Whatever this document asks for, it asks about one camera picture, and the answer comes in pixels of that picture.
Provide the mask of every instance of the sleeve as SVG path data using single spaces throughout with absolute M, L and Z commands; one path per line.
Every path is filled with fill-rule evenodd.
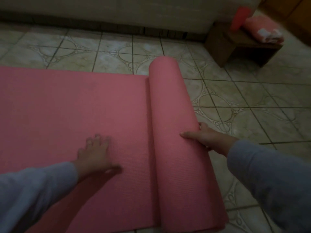
M 246 140 L 235 142 L 227 163 L 279 227 L 291 233 L 311 232 L 310 165 Z
M 0 232 L 25 232 L 77 181 L 70 162 L 0 175 Z

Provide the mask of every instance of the tiled floor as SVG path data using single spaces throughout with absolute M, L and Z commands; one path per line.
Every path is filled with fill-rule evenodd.
M 152 60 L 168 55 L 179 63 L 199 121 L 311 161 L 311 49 L 285 36 L 261 69 L 240 59 L 219 68 L 200 43 L 0 23 L 0 65 L 148 75 Z M 222 232 L 278 232 L 226 159 L 210 157 L 230 217 Z

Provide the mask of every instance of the pink yoga mat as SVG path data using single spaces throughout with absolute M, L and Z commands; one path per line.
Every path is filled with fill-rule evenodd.
M 85 138 L 112 136 L 123 173 L 95 175 L 28 232 L 110 233 L 162 226 L 215 230 L 228 221 L 209 157 L 179 136 L 198 130 L 177 62 L 150 77 L 1 67 L 0 172 L 76 158 Z

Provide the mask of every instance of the pink towel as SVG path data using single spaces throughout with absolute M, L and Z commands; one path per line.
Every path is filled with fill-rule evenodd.
M 224 228 L 228 216 L 175 59 L 150 77 L 1 67 L 0 173 L 76 158 L 85 138 L 111 135 L 123 173 L 94 176 L 52 206 L 28 233 L 165 232 Z
M 259 42 L 274 44 L 284 42 L 279 25 L 266 15 L 247 18 L 243 27 Z

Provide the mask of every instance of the person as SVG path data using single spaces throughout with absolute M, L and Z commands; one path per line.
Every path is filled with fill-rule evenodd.
M 285 232 L 311 232 L 311 168 L 294 156 L 238 139 L 200 123 L 180 134 L 227 157 L 228 168 Z M 94 172 L 120 170 L 108 158 L 109 137 L 86 140 L 78 158 L 0 175 L 0 232 L 24 232 L 54 203 Z

